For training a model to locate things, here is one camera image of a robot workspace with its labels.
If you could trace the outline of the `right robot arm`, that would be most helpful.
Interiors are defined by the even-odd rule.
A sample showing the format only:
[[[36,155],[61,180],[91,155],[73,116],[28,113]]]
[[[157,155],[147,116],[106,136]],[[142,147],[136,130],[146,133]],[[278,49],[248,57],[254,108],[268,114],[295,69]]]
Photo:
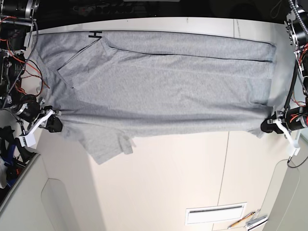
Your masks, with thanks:
[[[38,39],[30,45],[33,31],[38,31],[36,12],[38,0],[2,0],[0,2],[0,109],[10,110],[17,122],[26,121],[28,128],[51,113],[39,127],[50,133],[58,133],[63,125],[58,118],[59,111],[45,106],[41,97],[49,88],[38,65],[31,60]],[[37,77],[41,81],[38,93],[28,94],[22,87],[22,80]]]

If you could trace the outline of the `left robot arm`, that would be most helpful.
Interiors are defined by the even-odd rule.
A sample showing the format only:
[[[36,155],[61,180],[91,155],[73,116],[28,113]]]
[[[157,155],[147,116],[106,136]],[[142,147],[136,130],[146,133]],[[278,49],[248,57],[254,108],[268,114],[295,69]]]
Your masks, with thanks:
[[[302,0],[290,0],[288,3],[290,12],[285,25],[294,49],[295,66],[283,109],[274,112],[260,126],[265,133],[289,134],[308,127],[308,4]],[[295,99],[297,80],[301,84],[304,101]]]

